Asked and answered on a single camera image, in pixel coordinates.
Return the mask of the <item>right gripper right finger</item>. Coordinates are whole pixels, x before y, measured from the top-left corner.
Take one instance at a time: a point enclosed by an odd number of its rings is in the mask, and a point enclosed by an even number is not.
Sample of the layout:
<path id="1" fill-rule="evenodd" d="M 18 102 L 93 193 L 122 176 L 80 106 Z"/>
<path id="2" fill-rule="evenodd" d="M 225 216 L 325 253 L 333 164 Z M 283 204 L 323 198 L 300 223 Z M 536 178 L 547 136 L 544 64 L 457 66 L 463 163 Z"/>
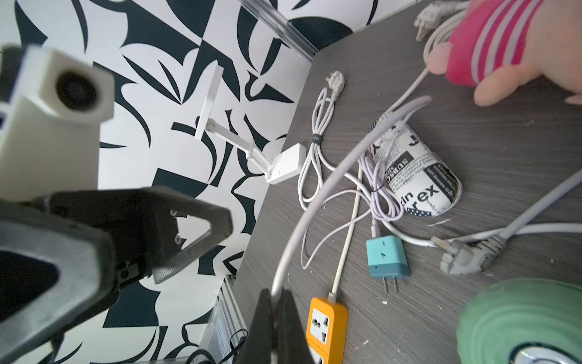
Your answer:
<path id="1" fill-rule="evenodd" d="M 293 293 L 283 290 L 276 311 L 277 363 L 313 364 Z"/>

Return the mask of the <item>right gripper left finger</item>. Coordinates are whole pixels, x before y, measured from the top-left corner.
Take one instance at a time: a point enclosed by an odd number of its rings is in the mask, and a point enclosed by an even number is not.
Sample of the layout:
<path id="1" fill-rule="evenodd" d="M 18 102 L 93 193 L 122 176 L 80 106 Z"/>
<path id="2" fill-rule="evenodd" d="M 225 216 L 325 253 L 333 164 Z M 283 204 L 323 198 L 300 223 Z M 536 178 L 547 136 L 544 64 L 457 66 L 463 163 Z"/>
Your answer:
<path id="1" fill-rule="evenodd" d="M 257 302 L 253 320 L 237 363 L 267 364 L 271 363 L 274 334 L 274 309 L 271 293 L 264 289 Z"/>

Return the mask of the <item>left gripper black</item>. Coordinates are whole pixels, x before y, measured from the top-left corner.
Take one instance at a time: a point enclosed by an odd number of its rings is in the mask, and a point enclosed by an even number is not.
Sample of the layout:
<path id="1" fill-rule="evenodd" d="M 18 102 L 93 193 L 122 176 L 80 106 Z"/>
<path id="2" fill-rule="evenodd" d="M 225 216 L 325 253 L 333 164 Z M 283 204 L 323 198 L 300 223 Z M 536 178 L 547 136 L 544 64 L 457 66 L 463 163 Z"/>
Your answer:
<path id="1" fill-rule="evenodd" d="M 83 190 L 1 203 L 1 361 L 12 363 L 162 283 L 233 232 L 229 209 L 163 187 Z"/>

